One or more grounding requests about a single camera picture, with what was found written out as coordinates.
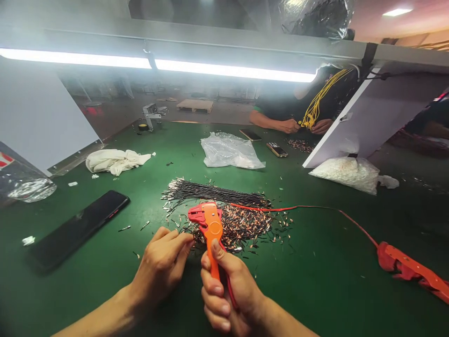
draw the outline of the red wire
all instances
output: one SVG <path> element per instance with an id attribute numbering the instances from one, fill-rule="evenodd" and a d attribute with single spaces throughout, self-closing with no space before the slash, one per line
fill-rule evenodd
<path id="1" fill-rule="evenodd" d="M 282 212 L 282 211 L 287 211 L 287 210 L 292 210 L 295 208 L 324 208 L 324 209 L 330 209 L 333 211 L 338 211 L 341 214 L 343 214 L 346 218 L 348 218 L 349 220 L 351 220 L 357 227 L 360 228 L 360 230 L 362 232 L 365 233 L 365 235 L 368 237 L 368 239 L 371 240 L 371 242 L 376 246 L 376 248 L 379 247 L 379 244 L 376 242 L 376 240 L 374 240 L 372 238 L 371 235 L 368 234 L 368 232 L 363 229 L 362 226 L 360 226 L 355 220 L 353 220 L 349 215 L 347 215 L 346 213 L 344 213 L 342 210 L 339 210 L 337 208 L 331 208 L 331 207 L 325 207 L 325 206 L 304 206 L 304 205 L 297 205 L 297 206 L 293 206 L 293 207 L 285 207 L 285 208 L 275 208 L 275 209 L 271 209 L 271 208 L 256 208 L 256 207 L 247 207 L 247 206 L 242 206 L 242 205 L 238 205 L 238 204 L 231 204 L 232 206 L 235 207 L 240 207 L 240 208 L 245 208 L 245 209 L 249 209 L 249 210 L 253 210 L 253 211 L 260 211 L 260 212 Z"/>

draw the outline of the yellow wire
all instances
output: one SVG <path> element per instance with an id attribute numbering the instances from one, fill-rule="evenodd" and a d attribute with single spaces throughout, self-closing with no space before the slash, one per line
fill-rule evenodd
<path id="1" fill-rule="evenodd" d="M 336 73 L 332 78 L 324 85 L 324 87 L 320 90 L 320 92 L 315 96 L 315 98 L 310 103 L 309 107 L 306 110 L 303 121 L 300 124 L 308 129 L 312 129 L 315 125 L 319 117 L 319 102 L 321 99 L 326 96 L 327 92 L 330 88 L 337 83 L 340 79 L 342 79 L 346 74 L 348 74 L 352 69 L 343 69 Z"/>

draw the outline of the smartphone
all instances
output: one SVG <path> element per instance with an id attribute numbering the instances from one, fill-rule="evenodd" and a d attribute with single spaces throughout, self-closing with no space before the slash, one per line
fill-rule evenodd
<path id="1" fill-rule="evenodd" d="M 267 146 L 279 158 L 285 158 L 289 155 L 282 149 L 282 147 L 280 147 L 276 143 L 267 143 Z"/>
<path id="2" fill-rule="evenodd" d="M 39 272 L 56 269 L 129 202 L 126 195 L 110 190 L 32 245 L 28 262 Z"/>
<path id="3" fill-rule="evenodd" d="M 240 132 L 244 134 L 250 141 L 262 140 L 256 133 L 252 132 L 250 129 L 240 129 Z"/>

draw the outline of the worker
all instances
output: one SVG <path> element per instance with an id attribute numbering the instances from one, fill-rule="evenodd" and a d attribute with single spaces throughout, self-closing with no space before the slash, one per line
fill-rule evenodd
<path id="1" fill-rule="evenodd" d="M 133 281 L 111 299 L 54 336 L 115 336 L 135 326 L 170 294 L 181 280 L 194 244 L 192 234 L 159 228 L 145 249 Z M 201 259 L 204 311 L 212 327 L 235 336 L 316 336 L 257 287 L 246 265 L 212 242 L 212 254 L 228 273 L 238 310 L 219 280 L 210 275 L 207 253 Z"/>
<path id="2" fill-rule="evenodd" d="M 449 139 L 449 93 L 440 97 L 416 115 L 405 130 L 421 136 Z"/>
<path id="3" fill-rule="evenodd" d="M 318 71 L 312 83 L 298 83 L 294 88 L 281 85 L 265 89 L 254 104 L 249 116 L 251 123 L 264 129 L 274 129 L 284 133 L 296 133 L 315 96 L 340 69 L 324 67 Z M 358 88 L 357 71 L 349 72 L 332 85 L 320 100 L 319 116 L 311 133 L 323 136 L 333 124 L 343 107 Z"/>

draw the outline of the fluorescent light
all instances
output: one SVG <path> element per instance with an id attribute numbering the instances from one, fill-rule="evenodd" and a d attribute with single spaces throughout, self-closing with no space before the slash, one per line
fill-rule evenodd
<path id="1" fill-rule="evenodd" d="M 398 16 L 398 15 L 402 15 L 405 13 L 409 13 L 411 11 L 412 11 L 412 9 L 398 8 L 398 9 L 392 10 L 390 12 L 387 12 L 383 15 L 384 16 Z"/>
<path id="2" fill-rule="evenodd" d="M 260 80 L 275 80 L 288 82 L 312 82 L 317 76 L 316 72 L 310 73 L 293 73 L 280 70 L 267 70 L 256 68 L 245 68 L 238 66 L 219 66 L 205 63 L 192 63 L 181 61 L 170 61 L 157 59 L 156 66 L 159 70 L 171 70 L 186 73 L 203 73 L 209 75 L 222 75 L 245 77 Z"/>
<path id="3" fill-rule="evenodd" d="M 92 55 L 92 54 L 77 54 L 77 53 L 67 53 L 58 51 L 33 51 L 25 49 L 3 49 L 3 48 L 0 48 L 0 55 L 8 59 L 16 59 L 23 61 L 151 69 L 148 59 L 125 57 L 125 56 Z M 295 73 L 281 70 L 245 68 L 239 66 L 220 66 L 205 63 L 170 61 L 162 59 L 157 59 L 155 61 L 156 66 L 160 70 L 245 77 L 260 80 L 309 83 L 312 82 L 317 76 L 317 72 Z"/>
<path id="4" fill-rule="evenodd" d="M 0 48 L 0 55 L 7 59 L 16 59 L 23 61 L 151 69 L 148 59 L 125 56 L 91 55 L 57 51 L 32 51 L 2 48 Z"/>

